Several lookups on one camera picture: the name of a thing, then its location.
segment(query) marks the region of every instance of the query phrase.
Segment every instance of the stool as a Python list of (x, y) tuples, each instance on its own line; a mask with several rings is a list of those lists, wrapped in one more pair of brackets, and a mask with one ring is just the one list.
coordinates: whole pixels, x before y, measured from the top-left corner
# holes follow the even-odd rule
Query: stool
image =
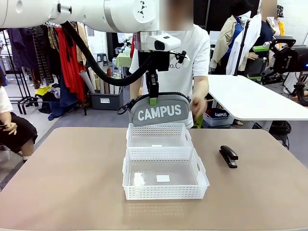
[(107, 59), (107, 55), (105, 53), (99, 53), (97, 54), (97, 62), (103, 62), (103, 65), (108, 65), (108, 59)]

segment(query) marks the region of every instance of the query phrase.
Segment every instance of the white wall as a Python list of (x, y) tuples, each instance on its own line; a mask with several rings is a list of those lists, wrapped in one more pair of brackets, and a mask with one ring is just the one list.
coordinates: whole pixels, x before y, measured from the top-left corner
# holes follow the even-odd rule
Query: white wall
[(86, 28), (86, 34), (88, 38), (88, 43), (91, 47), (92, 54), (96, 60), (97, 55), (99, 53), (108, 54), (107, 51), (107, 37), (106, 32), (94, 31), (94, 36), (88, 36), (88, 31)]
[(308, 33), (308, 0), (277, 0), (284, 7), (281, 19), (285, 23), (285, 34), (296, 39), (296, 44), (304, 44)]

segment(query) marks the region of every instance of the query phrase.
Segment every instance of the red garment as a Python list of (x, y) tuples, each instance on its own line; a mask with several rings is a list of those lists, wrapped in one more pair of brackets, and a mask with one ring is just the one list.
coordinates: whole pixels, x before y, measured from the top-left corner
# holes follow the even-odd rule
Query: red garment
[(78, 63), (76, 44), (71, 40), (71, 44), (66, 40), (62, 28), (56, 28), (59, 38), (59, 52), (65, 85), (71, 93), (76, 93), (80, 101), (85, 100), (85, 83), (79, 73), (84, 66)]
[(131, 49), (130, 49), (130, 58), (133, 58), (134, 55), (134, 50), (135, 50), (135, 35), (133, 36), (133, 41), (131, 43)]

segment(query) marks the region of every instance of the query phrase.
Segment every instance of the gray storage bin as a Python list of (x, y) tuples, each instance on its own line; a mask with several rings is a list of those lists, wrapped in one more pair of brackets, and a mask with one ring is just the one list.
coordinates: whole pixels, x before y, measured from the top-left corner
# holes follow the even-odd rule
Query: gray storage bin
[(123, 88), (120, 93), (115, 94), (91, 94), (92, 107), (96, 110), (113, 110), (116, 111), (123, 106)]

